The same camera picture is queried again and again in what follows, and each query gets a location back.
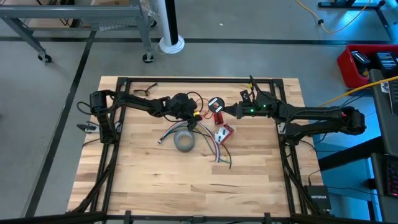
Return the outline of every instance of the concrete floor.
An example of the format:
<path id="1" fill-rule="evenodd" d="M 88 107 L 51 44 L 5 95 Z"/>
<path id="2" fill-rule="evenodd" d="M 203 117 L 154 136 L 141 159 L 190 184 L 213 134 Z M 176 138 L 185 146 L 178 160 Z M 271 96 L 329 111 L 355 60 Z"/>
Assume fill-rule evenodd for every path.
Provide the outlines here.
<path id="1" fill-rule="evenodd" d="M 293 0 L 175 2 L 180 35 L 186 38 L 388 40 L 374 11 L 365 11 L 349 28 L 329 35 Z M 332 30 L 358 13 L 319 10 L 314 1 L 302 2 L 319 13 L 325 25 Z M 398 19 L 395 8 L 395 1 L 391 1 L 383 9 L 393 30 L 396 30 L 393 23 Z M 16 34 L 0 23 L 0 36 Z M 35 32 L 35 36 L 88 37 L 88 32 L 42 31 Z M 157 28 L 151 36 L 160 37 Z M 97 37 L 137 37 L 137 32 L 100 32 Z M 25 211 L 85 47 L 85 43 L 44 42 L 42 45 L 53 57 L 54 63 L 44 65 L 39 62 L 36 52 L 24 42 L 0 42 L 0 95 L 6 96 L 0 101 L 0 219 L 20 217 Z M 254 75 L 299 78 L 305 104 L 318 106 L 346 91 L 336 63 L 344 48 L 324 45 L 186 44 L 179 54 L 156 55 L 154 63 L 144 64 L 141 61 L 144 53 L 142 44 L 94 43 L 74 104 L 88 101 L 88 95 L 97 89 L 103 75 Z M 369 133 L 358 136 L 358 142 L 362 142 L 377 134 L 377 119 L 371 98 L 361 99 L 355 106 L 364 111 L 368 116 L 367 122 L 374 127 L 368 129 Z M 79 113 L 73 106 L 36 215 L 65 212 L 85 137 L 76 124 L 86 120 L 88 116 Z M 331 142 L 335 139 L 338 136 L 330 138 Z M 335 145 L 350 147 L 348 144 L 341 141 Z M 351 193 L 340 192 L 361 198 Z"/>

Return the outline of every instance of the red container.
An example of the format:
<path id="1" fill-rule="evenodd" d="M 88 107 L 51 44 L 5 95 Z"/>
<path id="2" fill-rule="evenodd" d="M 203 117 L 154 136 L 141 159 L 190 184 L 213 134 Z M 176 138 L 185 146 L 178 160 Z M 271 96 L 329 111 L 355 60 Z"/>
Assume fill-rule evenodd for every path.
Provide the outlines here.
<path id="1" fill-rule="evenodd" d="M 376 52 L 394 52 L 398 55 L 398 45 L 392 44 L 349 44 L 343 53 L 337 58 L 338 66 L 344 82 L 348 88 L 357 88 L 369 83 L 369 77 L 359 74 L 351 52 L 357 50 L 372 60 Z"/>

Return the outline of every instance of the wooden table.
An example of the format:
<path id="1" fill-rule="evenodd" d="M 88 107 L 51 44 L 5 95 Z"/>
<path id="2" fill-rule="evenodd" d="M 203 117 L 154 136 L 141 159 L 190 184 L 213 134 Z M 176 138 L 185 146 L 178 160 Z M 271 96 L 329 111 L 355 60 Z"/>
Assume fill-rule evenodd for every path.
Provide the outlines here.
<path id="1" fill-rule="evenodd" d="M 99 89 L 115 90 L 117 79 L 102 77 Z M 151 84 L 133 83 L 130 91 L 145 89 Z M 239 92 L 247 89 L 243 83 L 158 84 L 149 98 L 195 90 L 207 99 L 219 96 L 227 105 L 241 100 Z M 285 78 L 284 84 L 287 102 L 304 106 L 299 80 Z M 259 86 L 269 91 L 268 84 Z M 228 114 L 223 117 L 236 130 L 225 142 L 232 155 L 231 170 L 228 164 L 215 162 L 199 134 L 196 134 L 194 150 L 189 153 L 176 150 L 172 136 L 159 144 L 157 141 L 171 123 L 128 108 L 108 213 L 123 215 L 125 210 L 131 210 L 135 215 L 261 217 L 264 212 L 269 212 L 272 217 L 289 217 L 275 121 L 261 117 L 238 120 Z M 218 129 L 213 119 L 202 123 L 213 132 Z M 88 134 L 86 141 L 96 138 L 99 138 L 97 134 Z M 311 138 L 303 140 L 313 144 Z M 94 186 L 102 146 L 97 141 L 83 148 L 69 210 L 75 208 Z M 303 184 L 308 184 L 308 175 L 319 169 L 317 156 L 307 144 L 301 143 L 296 148 Z M 311 181 L 312 184 L 322 184 L 320 173 L 313 174 Z M 300 212 L 294 184 L 292 188 L 295 208 Z M 103 192 L 99 203 L 103 201 Z"/>

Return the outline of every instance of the cart wheel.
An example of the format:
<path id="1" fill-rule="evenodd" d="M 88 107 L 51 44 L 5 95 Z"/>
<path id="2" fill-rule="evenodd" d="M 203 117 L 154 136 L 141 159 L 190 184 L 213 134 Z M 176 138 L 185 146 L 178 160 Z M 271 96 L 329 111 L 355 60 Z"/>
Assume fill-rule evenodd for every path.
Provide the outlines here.
<path id="1" fill-rule="evenodd" d="M 52 58 L 49 55 L 44 55 L 44 59 L 40 55 L 38 55 L 37 58 L 44 63 L 52 62 Z"/>
<path id="2" fill-rule="evenodd" d="M 145 62 L 145 63 L 152 63 L 154 60 L 155 59 L 154 59 L 154 56 L 152 54 L 144 54 L 142 56 L 142 61 Z"/>
<path id="3" fill-rule="evenodd" d="M 150 22 L 150 26 L 151 27 L 155 27 L 157 25 L 157 22 L 156 22 L 156 20 L 152 20 L 151 22 Z"/>

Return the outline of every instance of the yellow cable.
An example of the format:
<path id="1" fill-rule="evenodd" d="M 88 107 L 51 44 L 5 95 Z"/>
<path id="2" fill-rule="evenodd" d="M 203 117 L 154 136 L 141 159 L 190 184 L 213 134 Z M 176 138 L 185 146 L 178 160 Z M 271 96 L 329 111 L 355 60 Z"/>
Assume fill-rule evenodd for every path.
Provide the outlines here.
<path id="1" fill-rule="evenodd" d="M 347 25 L 343 26 L 342 28 L 340 28 L 340 29 L 338 29 L 338 30 L 336 30 L 336 31 L 328 31 L 328 30 L 325 28 L 325 26 L 323 25 L 323 22 L 322 22 L 322 23 L 321 23 L 321 26 L 322 26 L 323 30 L 324 30 L 325 32 L 327 32 L 328 34 L 335 34 L 335 33 L 337 33 L 337 32 L 342 31 L 344 28 L 348 27 L 352 22 L 354 22 L 354 20 L 355 20 L 356 18 L 358 18 L 359 15 L 361 15 L 361 13 L 369 6 L 369 4 L 371 3 L 371 1 L 372 1 L 372 0 L 369 0 L 368 3 L 367 3 L 367 4 L 362 8 L 362 10 L 358 13 L 358 15 L 356 15 L 356 17 L 354 17 L 354 19 L 352 19 L 349 23 L 347 23 Z M 296 2 L 299 3 L 305 10 L 307 10 L 308 12 L 311 12 L 311 14 L 313 14 L 313 15 L 318 19 L 318 21 L 320 20 L 319 16 L 318 16 L 315 12 L 313 12 L 311 9 L 309 9 L 307 6 L 304 6 L 303 3 L 301 3 L 299 0 L 296 0 Z"/>
<path id="2" fill-rule="evenodd" d="M 393 80 L 397 80 L 397 79 L 398 79 L 398 76 L 392 77 L 392 78 L 387 78 L 387 79 L 385 79 L 385 80 L 380 80 L 380 81 L 377 81 L 377 82 L 374 82 L 374 83 L 369 83 L 369 84 L 367 84 L 367 85 L 365 85 L 365 86 L 358 87 L 358 88 L 353 89 L 353 90 L 351 90 L 351 91 L 348 91 L 348 92 L 346 92 L 346 93 L 344 93 L 344 94 L 342 94 L 342 95 L 340 95 L 340 96 L 337 96 L 336 98 L 327 101 L 326 103 L 320 105 L 319 107 L 323 107 L 323 106 L 325 106 L 325 105 L 328 105 L 329 103 L 332 103 L 332 102 L 334 102 L 334 101 L 336 101 L 336 100 L 338 100 L 338 99 L 340 99 L 340 98 L 342 98 L 342 97 L 344 97 L 344 96 L 350 95 L 350 94 L 352 94 L 352 93 L 354 93 L 354 92 L 356 92 L 356 91 L 363 90 L 363 89 L 365 89 L 365 88 L 368 88 L 368 87 L 371 87 L 371 86 L 374 86 L 374 85 L 378 85 L 378 84 L 380 84 L 380 83 L 389 82 L 389 81 L 393 81 Z"/>

